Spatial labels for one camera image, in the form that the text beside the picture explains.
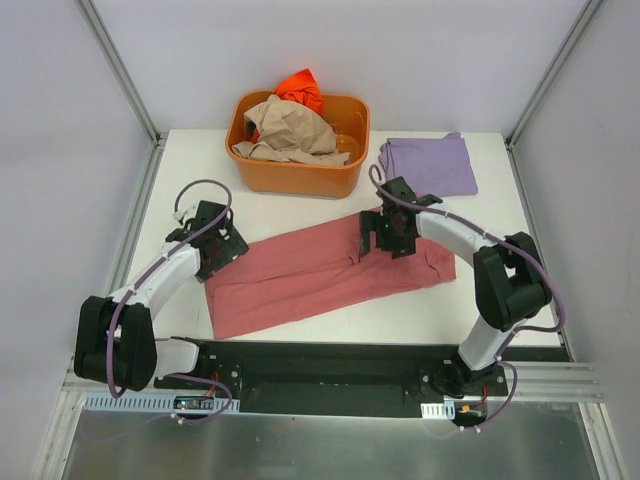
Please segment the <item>pink t-shirt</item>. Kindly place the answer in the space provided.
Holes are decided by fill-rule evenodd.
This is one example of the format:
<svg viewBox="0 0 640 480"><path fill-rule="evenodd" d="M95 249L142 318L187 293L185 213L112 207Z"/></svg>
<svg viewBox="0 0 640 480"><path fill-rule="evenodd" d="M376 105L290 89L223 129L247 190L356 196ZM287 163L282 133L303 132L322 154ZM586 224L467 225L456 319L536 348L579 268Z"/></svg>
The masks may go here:
<svg viewBox="0 0 640 480"><path fill-rule="evenodd" d="M228 339L456 279L452 252L419 239L413 255L361 255L358 214L250 244L206 284L213 333Z"/></svg>

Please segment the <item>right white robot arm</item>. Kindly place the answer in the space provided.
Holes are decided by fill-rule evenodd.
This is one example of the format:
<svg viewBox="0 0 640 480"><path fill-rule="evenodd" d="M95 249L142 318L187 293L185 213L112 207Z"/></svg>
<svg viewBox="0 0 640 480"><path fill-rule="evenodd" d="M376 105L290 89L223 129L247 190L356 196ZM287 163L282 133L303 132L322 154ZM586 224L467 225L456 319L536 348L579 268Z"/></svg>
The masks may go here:
<svg viewBox="0 0 640 480"><path fill-rule="evenodd" d="M515 333L552 301L551 282L540 264L533 239L524 232L498 237L442 200L418 196L404 178L376 184L379 210L359 213L360 254L372 246L394 259L414 255L417 240L431 240L465 261L474 275L478 319L459 345L450 369L452 387L473 394L486 381Z"/></svg>

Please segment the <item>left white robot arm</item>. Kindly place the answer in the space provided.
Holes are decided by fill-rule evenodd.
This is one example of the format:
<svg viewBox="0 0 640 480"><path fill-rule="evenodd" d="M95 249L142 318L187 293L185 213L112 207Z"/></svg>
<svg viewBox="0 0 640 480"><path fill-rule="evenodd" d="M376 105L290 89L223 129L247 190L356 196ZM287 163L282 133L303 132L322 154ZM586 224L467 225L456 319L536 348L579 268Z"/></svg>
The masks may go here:
<svg viewBox="0 0 640 480"><path fill-rule="evenodd" d="M159 253L131 283L82 303L75 375L107 385L115 397L173 374L188 388L204 387L212 367L199 356L197 344L158 339L153 323L185 282L206 282L248 250L229 206L199 202L193 216L165 237Z"/></svg>

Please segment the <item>folded purple t-shirt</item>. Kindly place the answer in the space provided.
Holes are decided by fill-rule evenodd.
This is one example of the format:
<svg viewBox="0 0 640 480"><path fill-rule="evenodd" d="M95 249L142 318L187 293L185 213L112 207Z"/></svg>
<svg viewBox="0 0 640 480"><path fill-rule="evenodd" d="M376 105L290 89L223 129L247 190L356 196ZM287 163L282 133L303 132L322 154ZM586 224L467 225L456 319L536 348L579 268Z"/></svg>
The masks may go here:
<svg viewBox="0 0 640 480"><path fill-rule="evenodd" d="M378 162L387 179L403 177L419 194L443 198L479 192L467 145L459 132L442 138L388 138L380 147Z"/></svg>

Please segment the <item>orange plastic basket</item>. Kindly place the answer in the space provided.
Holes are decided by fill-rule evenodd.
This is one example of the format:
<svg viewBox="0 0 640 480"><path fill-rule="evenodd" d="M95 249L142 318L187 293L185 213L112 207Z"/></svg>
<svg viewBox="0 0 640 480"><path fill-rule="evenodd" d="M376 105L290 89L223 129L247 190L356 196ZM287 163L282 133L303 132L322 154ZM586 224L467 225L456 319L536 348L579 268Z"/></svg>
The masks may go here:
<svg viewBox="0 0 640 480"><path fill-rule="evenodd" d="M250 138L244 113L265 101L270 92L257 90L242 96L236 103L226 135L225 147L235 162L244 184L256 192L344 198L355 189L361 168L368 156L370 110L358 97L325 94L323 118L337 136L341 153L350 154L344 166L306 165L245 159L232 146Z"/></svg>

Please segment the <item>beige t-shirt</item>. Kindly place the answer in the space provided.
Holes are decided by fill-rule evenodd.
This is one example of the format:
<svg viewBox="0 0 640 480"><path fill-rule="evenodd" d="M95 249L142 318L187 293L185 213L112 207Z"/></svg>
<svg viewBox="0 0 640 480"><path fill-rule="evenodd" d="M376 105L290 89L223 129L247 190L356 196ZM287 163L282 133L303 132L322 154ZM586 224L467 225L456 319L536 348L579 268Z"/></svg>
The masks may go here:
<svg viewBox="0 0 640 480"><path fill-rule="evenodd" d="M340 153L333 128L310 108L276 95L247 110L244 120L255 126L258 139L231 147L241 158L280 163L339 167L350 162Z"/></svg>

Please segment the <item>orange t-shirt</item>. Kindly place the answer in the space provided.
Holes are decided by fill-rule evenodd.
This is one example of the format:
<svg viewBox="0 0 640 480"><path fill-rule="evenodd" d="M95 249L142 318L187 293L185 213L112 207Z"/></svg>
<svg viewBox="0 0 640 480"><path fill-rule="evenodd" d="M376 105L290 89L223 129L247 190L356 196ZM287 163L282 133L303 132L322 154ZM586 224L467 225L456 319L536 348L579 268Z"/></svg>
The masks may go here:
<svg viewBox="0 0 640 480"><path fill-rule="evenodd" d="M273 94L281 100L299 103L318 115L323 114L324 98L310 69L300 70L281 81Z"/></svg>

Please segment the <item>left aluminium frame post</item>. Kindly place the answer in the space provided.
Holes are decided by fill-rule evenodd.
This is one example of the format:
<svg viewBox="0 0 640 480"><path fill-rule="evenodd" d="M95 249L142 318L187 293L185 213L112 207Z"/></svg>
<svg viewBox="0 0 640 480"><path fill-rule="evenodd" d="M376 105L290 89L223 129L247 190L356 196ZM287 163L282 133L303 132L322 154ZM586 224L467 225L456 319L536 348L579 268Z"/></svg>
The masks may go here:
<svg viewBox="0 0 640 480"><path fill-rule="evenodd" d="M106 23L102 19L97 6L91 0L78 0L75 4L84 18L138 123L151 143L154 146L157 146L162 138L161 132L152 120L142 96L140 95L139 90L124 63L116 43L110 35Z"/></svg>

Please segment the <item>aluminium frame post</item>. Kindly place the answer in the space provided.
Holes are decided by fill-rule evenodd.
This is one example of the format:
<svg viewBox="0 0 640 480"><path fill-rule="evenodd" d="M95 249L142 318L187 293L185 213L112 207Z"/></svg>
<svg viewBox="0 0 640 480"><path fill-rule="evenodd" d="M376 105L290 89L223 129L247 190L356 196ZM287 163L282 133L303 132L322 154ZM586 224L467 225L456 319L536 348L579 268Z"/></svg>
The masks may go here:
<svg viewBox="0 0 640 480"><path fill-rule="evenodd" d="M97 6L91 0L78 0L75 4L84 18L138 123L151 143L154 146L157 146L162 138L161 132L152 120L142 96L140 95L139 90L124 63L116 43L110 35L106 23L102 19Z"/></svg>
<svg viewBox="0 0 640 480"><path fill-rule="evenodd" d="M546 95L550 92L554 82L559 77L564 66L569 61L571 55L581 42L586 31L604 4L604 0L588 0L582 5L578 15L571 24L556 53L553 55L549 65L537 83L531 97L525 104L515 125L510 130L510 133L505 137L506 149L508 151L512 151L514 149L517 142L524 134L534 114L545 99Z"/></svg>

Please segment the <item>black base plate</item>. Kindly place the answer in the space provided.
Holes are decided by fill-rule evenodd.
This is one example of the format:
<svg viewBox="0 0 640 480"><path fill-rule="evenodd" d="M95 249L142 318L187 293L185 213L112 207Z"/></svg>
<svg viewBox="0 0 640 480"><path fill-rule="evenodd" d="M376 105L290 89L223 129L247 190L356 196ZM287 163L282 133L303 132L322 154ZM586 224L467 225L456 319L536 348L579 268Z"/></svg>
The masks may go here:
<svg viewBox="0 0 640 480"><path fill-rule="evenodd" d="M200 341L186 379L166 376L160 389L195 391L220 382L243 413L417 418L424 404L443 401L446 387L460 399L503 397L504 370L491 366L463 376L453 345L366 345Z"/></svg>

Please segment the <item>aluminium frame rail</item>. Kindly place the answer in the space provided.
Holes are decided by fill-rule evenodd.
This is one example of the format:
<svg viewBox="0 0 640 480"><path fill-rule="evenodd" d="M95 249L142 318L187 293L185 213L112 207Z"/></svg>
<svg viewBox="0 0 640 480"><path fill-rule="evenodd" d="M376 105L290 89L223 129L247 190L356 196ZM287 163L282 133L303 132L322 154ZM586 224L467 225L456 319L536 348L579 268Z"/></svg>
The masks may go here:
<svg viewBox="0 0 640 480"><path fill-rule="evenodd" d="M514 399L520 402L603 403L604 395L589 363L516 362Z"/></svg>

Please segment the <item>right aluminium frame post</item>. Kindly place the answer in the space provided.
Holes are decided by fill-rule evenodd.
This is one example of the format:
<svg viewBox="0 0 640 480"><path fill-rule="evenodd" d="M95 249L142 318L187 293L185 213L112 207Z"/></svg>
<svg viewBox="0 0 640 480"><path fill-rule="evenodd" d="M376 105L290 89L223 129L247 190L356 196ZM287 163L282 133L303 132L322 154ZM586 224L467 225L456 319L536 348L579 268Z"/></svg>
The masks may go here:
<svg viewBox="0 0 640 480"><path fill-rule="evenodd" d="M545 99L546 95L550 92L554 82L559 77L564 66L569 61L571 55L581 42L586 31L604 4L604 0L588 0L582 5L578 15L571 24L556 53L553 55L549 65L537 83L531 97L525 104L515 125L510 130L510 133L505 137L506 149L508 151L512 151L514 149L517 142L524 134L534 114Z"/></svg>

